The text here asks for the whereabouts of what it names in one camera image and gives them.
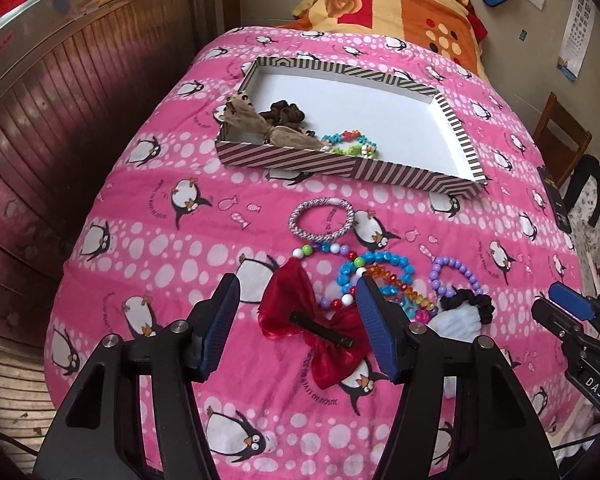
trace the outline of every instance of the white bead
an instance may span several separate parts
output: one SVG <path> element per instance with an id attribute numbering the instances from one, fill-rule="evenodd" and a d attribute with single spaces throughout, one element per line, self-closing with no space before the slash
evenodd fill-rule
<path id="1" fill-rule="evenodd" d="M 349 306 L 350 304 L 353 304 L 353 302 L 356 300 L 353 299 L 352 295 L 345 294 L 340 301 L 344 306 Z"/>

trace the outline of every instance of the red bow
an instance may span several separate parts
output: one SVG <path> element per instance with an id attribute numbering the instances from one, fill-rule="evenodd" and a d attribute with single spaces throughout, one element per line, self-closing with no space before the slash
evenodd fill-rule
<path id="1" fill-rule="evenodd" d="M 338 346 L 289 321 L 292 311 L 301 312 L 323 327 L 353 339 L 352 348 Z M 277 339 L 302 334 L 314 350 L 311 372 L 319 388 L 325 389 L 349 377 L 370 352 L 371 346 L 355 307 L 337 310 L 331 319 L 322 316 L 314 289 L 300 260 L 291 258 L 273 273 L 258 310 L 262 333 Z"/>

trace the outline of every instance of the red bow hair clip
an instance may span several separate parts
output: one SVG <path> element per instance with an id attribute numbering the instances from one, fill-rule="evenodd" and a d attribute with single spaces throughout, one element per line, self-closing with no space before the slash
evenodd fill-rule
<path id="1" fill-rule="evenodd" d="M 302 334 L 314 351 L 311 372 L 321 389 L 349 377 L 371 352 L 358 310 L 342 308 L 325 318 L 297 258 L 273 273 L 260 302 L 258 323 L 270 339 Z"/>

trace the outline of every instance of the wall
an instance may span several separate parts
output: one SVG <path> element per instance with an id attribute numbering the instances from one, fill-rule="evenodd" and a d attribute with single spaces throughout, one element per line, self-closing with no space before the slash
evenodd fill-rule
<path id="1" fill-rule="evenodd" d="M 243 25 L 282 25 L 301 0 L 242 0 Z M 482 61 L 495 89 L 533 132 L 549 92 L 593 134 L 589 152 L 600 158 L 600 14 L 596 15 L 580 77 L 570 82 L 555 68 L 571 0 L 546 0 L 537 10 L 525 0 L 490 9 L 472 0 L 489 31 Z M 528 32 L 526 41 L 518 39 Z"/>

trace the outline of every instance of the wooden floor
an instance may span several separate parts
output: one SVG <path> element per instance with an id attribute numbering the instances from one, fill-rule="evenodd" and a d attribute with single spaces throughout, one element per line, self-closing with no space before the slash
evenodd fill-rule
<path id="1" fill-rule="evenodd" d="M 45 384 L 42 348 L 0 337 L 0 432 L 40 450 L 55 414 Z M 25 473 L 32 471 L 33 456 L 0 444 Z"/>

